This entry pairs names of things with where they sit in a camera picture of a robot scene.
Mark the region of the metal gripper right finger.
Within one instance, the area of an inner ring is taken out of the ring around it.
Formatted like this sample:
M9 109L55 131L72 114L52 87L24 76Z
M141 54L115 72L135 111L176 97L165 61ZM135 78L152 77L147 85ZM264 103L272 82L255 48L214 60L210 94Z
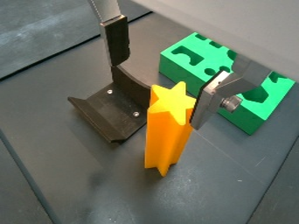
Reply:
M256 88L270 74L268 67L239 54L232 64L232 73L219 71L200 88L191 113L191 126L197 130L219 108L232 113L242 102L238 94Z

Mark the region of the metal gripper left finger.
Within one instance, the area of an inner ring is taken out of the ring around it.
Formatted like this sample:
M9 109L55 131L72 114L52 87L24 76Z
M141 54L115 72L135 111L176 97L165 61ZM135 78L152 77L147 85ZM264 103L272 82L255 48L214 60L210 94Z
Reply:
M105 39L109 65L120 65L129 57L127 16L120 12L117 0L88 0Z

